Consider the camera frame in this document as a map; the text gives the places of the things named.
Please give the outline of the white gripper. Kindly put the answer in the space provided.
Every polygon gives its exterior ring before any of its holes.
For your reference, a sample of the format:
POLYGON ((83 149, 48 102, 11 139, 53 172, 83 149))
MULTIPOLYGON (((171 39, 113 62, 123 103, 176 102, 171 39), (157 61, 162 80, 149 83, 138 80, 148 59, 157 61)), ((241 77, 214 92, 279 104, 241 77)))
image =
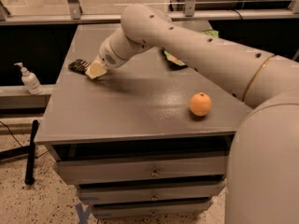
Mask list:
POLYGON ((99 48, 99 56, 90 63, 85 75, 90 79, 99 78, 107 73, 107 68, 119 68, 135 55, 149 50, 146 44, 129 39, 122 29, 115 31, 99 48))

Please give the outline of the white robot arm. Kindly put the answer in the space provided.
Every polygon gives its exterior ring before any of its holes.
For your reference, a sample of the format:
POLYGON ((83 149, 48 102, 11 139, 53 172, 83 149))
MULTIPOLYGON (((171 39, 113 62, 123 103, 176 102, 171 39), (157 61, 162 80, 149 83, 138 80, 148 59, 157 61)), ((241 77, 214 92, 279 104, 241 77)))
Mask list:
POLYGON ((134 4, 93 66, 104 74, 151 47, 167 50, 253 109, 229 154, 225 224, 299 224, 297 62, 176 26, 134 4))

